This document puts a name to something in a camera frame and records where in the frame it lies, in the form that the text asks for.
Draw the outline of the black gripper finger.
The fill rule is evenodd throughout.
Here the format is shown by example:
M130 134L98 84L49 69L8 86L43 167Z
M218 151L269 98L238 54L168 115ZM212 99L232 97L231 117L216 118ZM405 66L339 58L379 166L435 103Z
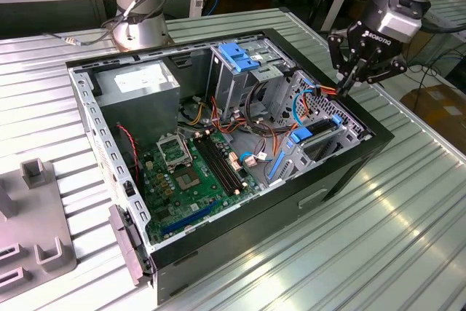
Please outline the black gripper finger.
M381 63L371 63L369 60L362 60L358 56L348 60L349 75L345 76L344 94L347 95L353 87L357 87L364 82L375 84L385 79L389 79L398 74L406 72L407 63L402 55L397 55Z
M341 96L347 96L355 83L352 78L355 61L347 60L341 51L341 45L344 39L345 37L338 33L329 33L327 37L332 66L337 70L337 79L339 81L336 91Z

